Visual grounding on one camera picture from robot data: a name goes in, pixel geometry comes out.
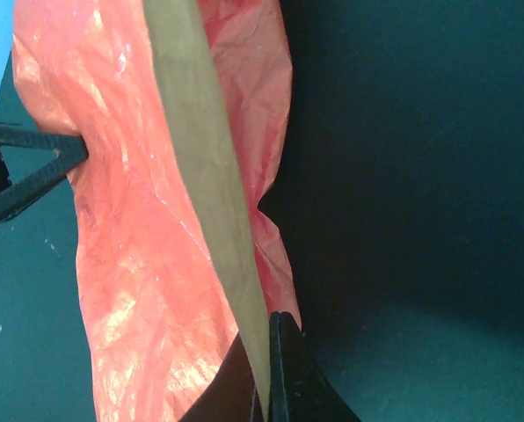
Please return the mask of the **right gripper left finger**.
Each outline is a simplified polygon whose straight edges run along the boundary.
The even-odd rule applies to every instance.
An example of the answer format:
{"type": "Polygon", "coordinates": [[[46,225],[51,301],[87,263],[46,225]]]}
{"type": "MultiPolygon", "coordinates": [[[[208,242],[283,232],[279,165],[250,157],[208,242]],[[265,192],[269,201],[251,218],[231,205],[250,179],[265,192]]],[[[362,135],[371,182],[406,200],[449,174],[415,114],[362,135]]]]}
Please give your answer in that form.
{"type": "Polygon", "coordinates": [[[239,336],[207,389],[181,422],[262,422],[257,389],[239,336]]]}

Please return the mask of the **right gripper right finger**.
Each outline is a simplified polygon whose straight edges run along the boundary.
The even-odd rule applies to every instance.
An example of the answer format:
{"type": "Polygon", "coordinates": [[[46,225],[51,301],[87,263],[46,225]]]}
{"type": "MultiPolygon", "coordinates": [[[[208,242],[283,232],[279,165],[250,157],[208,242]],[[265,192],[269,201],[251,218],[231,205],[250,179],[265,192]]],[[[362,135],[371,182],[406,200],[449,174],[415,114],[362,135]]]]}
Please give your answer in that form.
{"type": "Polygon", "coordinates": [[[293,316],[270,315],[272,421],[360,422],[325,378],[293,316]]]}

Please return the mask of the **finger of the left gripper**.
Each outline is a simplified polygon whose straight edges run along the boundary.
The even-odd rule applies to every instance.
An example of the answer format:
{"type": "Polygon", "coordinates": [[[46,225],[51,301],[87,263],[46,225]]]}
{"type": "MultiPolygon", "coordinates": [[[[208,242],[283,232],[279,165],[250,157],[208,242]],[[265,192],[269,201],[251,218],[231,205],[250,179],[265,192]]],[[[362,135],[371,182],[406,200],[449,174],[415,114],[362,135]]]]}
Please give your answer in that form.
{"type": "Polygon", "coordinates": [[[0,152],[0,224],[26,211],[65,180],[68,173],[84,163],[89,156],[84,139],[80,136],[0,125],[0,148],[3,146],[50,150],[55,153],[55,157],[18,182],[13,182],[0,152]]]}

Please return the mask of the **orange wrapping paper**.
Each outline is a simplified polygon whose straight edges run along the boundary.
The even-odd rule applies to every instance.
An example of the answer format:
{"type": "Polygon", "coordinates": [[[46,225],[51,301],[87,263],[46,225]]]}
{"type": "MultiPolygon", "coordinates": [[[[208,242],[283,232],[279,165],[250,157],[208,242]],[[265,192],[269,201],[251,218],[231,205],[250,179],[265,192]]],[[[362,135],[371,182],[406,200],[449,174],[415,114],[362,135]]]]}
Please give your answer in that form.
{"type": "MultiPolygon", "coordinates": [[[[199,4],[244,182],[267,307],[299,316],[280,231],[258,204],[282,155],[293,67],[276,1],[199,4]]],[[[13,79],[38,126],[78,133],[76,277],[100,421],[176,421],[237,325],[179,176],[139,1],[18,1],[13,79]]]]}

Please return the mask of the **cream ribbon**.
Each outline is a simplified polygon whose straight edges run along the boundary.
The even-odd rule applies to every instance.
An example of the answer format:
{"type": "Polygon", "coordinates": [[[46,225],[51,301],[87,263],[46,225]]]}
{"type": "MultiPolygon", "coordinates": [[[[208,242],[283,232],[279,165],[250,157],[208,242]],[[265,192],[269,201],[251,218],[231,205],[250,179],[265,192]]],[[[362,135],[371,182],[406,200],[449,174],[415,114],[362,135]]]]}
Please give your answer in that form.
{"type": "Polygon", "coordinates": [[[194,1],[146,1],[156,84],[178,169],[270,411],[269,318],[226,105],[194,1]]]}

